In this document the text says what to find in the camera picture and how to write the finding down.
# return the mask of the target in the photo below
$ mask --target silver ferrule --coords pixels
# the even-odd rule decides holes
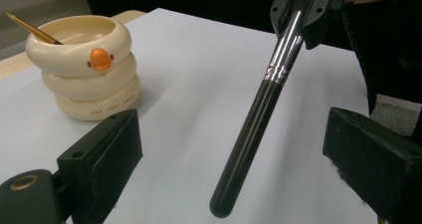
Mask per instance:
[[[292,14],[284,33],[277,42],[264,80],[270,80],[282,86],[285,84],[304,41],[302,37],[304,16],[305,13],[301,11]]]

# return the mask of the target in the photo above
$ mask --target black brush handle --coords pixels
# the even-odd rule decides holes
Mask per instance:
[[[232,212],[282,88],[276,82],[262,81],[211,198],[210,209],[216,217]]]
[[[283,85],[303,43],[302,26],[312,0],[292,0],[289,22],[284,26],[267,73],[242,126],[210,201],[211,212],[220,218],[233,210]]]

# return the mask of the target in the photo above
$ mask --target white paper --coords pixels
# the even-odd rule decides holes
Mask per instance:
[[[144,157],[105,223],[359,223],[374,212],[322,155],[330,107],[367,114],[352,52],[302,49],[232,214],[209,201],[266,72],[274,34],[157,9],[128,24]],[[0,181],[57,170],[94,122],[66,117],[37,68],[0,82]]]

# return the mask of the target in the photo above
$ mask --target makeup brush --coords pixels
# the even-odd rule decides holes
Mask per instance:
[[[34,34],[35,36],[37,36],[39,39],[45,41],[46,43],[50,43],[50,44],[55,44],[55,45],[63,45],[61,42],[57,41],[56,39],[52,38],[50,35],[48,35],[47,33],[41,31],[40,29],[32,26],[31,24],[17,18],[15,15],[12,15],[10,13],[6,13],[6,15],[15,23],[17,23],[18,25],[22,26],[23,28],[25,28],[26,30],[28,30],[30,33]]]
[[[287,22],[210,201],[210,210],[216,217],[227,217],[234,208],[279,95],[304,41],[303,23],[311,2],[312,0],[291,0],[289,12],[283,14],[287,16]]]

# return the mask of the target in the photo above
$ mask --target cream ceramic bowl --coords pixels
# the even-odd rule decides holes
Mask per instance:
[[[44,72],[61,77],[105,72],[120,64],[131,48],[127,29],[108,17],[68,17],[40,29],[64,45],[48,44],[31,34],[26,42],[27,55]]]

